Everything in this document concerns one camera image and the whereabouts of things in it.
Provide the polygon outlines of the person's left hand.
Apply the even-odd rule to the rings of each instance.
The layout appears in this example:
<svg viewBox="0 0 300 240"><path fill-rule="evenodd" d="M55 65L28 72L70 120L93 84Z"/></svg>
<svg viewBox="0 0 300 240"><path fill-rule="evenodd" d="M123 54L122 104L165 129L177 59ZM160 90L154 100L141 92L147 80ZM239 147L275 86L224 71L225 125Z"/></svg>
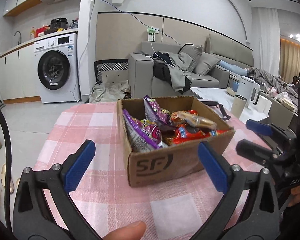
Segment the person's left hand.
<svg viewBox="0 0 300 240"><path fill-rule="evenodd" d="M139 240L143 237L146 231L146 224L143 221L133 222L122 228L118 228L106 236L104 240Z"/></svg>

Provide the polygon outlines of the person's right hand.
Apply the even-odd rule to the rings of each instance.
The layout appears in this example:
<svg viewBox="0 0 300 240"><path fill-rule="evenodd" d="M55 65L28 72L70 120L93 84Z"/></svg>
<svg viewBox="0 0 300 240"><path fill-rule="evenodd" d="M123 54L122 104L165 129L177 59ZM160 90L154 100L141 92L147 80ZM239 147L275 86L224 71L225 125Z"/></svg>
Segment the person's right hand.
<svg viewBox="0 0 300 240"><path fill-rule="evenodd" d="M294 187L293 189L291 189L290 192L292 195L292 199L290 200L288 207L291 207L291 206L294 206L294 205L300 203L300 186Z"/></svg>

